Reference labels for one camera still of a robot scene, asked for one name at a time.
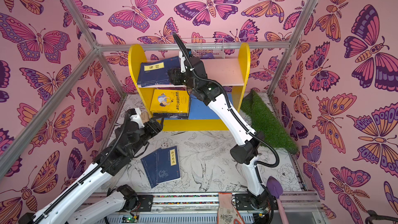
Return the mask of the dark blue thread-bound book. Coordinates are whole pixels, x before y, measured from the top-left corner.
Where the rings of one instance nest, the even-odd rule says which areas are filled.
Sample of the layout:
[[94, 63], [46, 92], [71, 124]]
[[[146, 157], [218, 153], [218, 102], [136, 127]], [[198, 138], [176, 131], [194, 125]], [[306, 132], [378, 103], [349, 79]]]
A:
[[159, 148], [141, 159], [151, 188], [181, 178], [177, 146]]

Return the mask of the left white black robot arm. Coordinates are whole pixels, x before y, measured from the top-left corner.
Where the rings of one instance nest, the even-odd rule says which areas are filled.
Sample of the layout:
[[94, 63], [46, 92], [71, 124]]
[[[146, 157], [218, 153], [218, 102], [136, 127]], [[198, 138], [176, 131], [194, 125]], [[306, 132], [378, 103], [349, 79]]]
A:
[[163, 130], [163, 121], [150, 118], [143, 121], [137, 108], [128, 110], [123, 124], [115, 131], [116, 138], [99, 153], [93, 163], [73, 184], [54, 201], [36, 213], [26, 213], [20, 224], [91, 224], [120, 211], [130, 211], [138, 205], [137, 193], [128, 185], [118, 187], [106, 198], [82, 210], [79, 207], [103, 184], [116, 176], [138, 151]]

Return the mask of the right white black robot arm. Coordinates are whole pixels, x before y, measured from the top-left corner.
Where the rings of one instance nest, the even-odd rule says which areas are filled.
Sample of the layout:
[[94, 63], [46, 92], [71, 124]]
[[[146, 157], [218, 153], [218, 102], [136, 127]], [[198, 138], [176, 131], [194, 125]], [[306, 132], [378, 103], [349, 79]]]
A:
[[[172, 68], [168, 71], [171, 83], [175, 86], [185, 86], [222, 120], [236, 142], [230, 154], [242, 166], [247, 182], [249, 203], [256, 210], [273, 212], [274, 198], [264, 185], [258, 167], [277, 167], [280, 163], [278, 153], [264, 141], [262, 133], [256, 132], [239, 115], [224, 87], [207, 77], [205, 66], [200, 58], [179, 54], [179, 59], [180, 68]], [[266, 163], [259, 159], [258, 148], [261, 144], [272, 152], [275, 162]]]

